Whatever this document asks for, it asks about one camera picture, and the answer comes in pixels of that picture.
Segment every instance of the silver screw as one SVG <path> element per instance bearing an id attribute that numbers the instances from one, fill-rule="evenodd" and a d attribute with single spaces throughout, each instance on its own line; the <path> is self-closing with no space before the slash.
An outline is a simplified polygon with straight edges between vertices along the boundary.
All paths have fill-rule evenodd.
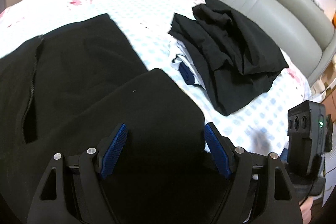
<path id="1" fill-rule="evenodd" d="M 272 159 L 274 159 L 274 160 L 276 160 L 277 158 L 279 158 L 278 154 L 277 154 L 277 153 L 274 153 L 274 152 L 270 153 L 269 156 L 270 156 Z"/>
<path id="2" fill-rule="evenodd" d="M 238 146 L 238 147 L 235 148 L 235 151 L 236 151 L 238 154 L 243 154 L 245 150 L 244 150 L 244 148 Z"/>
<path id="3" fill-rule="evenodd" d="M 61 153 L 56 153 L 54 155 L 54 160 L 59 160 L 60 158 L 62 158 L 62 154 Z"/>
<path id="4" fill-rule="evenodd" d="M 94 147 L 89 148 L 86 152 L 90 155 L 94 154 L 97 151 Z"/>

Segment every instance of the white bedspread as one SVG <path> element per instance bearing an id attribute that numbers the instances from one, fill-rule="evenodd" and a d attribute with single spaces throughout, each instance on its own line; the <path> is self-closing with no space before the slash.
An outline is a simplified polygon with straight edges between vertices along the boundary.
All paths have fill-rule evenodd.
<path id="1" fill-rule="evenodd" d="M 23 0 L 0 14 L 0 57 L 24 41 L 65 24 L 107 13 L 125 33 L 149 70 L 163 69 L 235 146 L 250 152 L 281 153 L 288 141 L 287 111 L 310 96 L 306 78 L 292 64 L 272 88 L 241 110 L 224 117 L 214 110 L 201 87 L 188 86 L 170 66 L 167 34 L 174 13 L 194 19 L 192 7 L 204 0 Z"/>

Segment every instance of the human hand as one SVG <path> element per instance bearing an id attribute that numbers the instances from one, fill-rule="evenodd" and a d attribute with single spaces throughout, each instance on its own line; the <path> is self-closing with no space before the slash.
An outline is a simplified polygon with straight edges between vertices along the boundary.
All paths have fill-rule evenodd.
<path id="1" fill-rule="evenodd" d="M 314 199 L 310 196 L 307 200 L 300 206 L 303 224 L 308 224 L 311 221 L 311 207 L 313 205 Z"/>

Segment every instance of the blue textured pad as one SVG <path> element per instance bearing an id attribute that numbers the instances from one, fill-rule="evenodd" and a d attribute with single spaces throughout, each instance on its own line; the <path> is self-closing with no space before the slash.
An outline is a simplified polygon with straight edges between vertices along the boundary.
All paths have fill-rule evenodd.
<path id="1" fill-rule="evenodd" d="M 115 135 L 115 138 L 113 139 L 111 145 L 106 150 L 106 153 L 102 160 L 102 167 L 100 171 L 100 176 L 103 179 L 106 179 L 108 175 L 112 174 L 112 171 L 120 156 L 121 150 L 125 145 L 127 133 L 128 130 L 126 128 L 126 125 L 122 124 L 118 133 Z"/>
<path id="2" fill-rule="evenodd" d="M 208 144 L 219 173 L 226 179 L 229 179 L 232 172 L 229 168 L 228 156 L 215 133 L 212 131 L 212 128 L 208 124 L 204 126 L 204 138 Z"/>

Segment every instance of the bed sheet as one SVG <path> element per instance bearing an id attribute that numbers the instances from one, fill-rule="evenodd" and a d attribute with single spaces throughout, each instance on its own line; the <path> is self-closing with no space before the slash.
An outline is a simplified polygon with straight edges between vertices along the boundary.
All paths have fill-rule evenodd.
<path id="1" fill-rule="evenodd" d="M 0 14 L 0 57 L 34 36 L 107 13 L 147 68 L 164 70 L 199 106 L 206 122 L 213 122 L 235 146 L 280 154 L 288 142 L 287 111 L 310 96 L 306 78 L 284 54 L 290 68 L 281 72 L 268 93 L 227 117 L 219 114 L 201 87 L 186 85 L 170 66 L 174 38 L 167 32 L 174 13 L 194 19 L 192 7 L 200 3 L 204 0 L 23 0 Z"/>

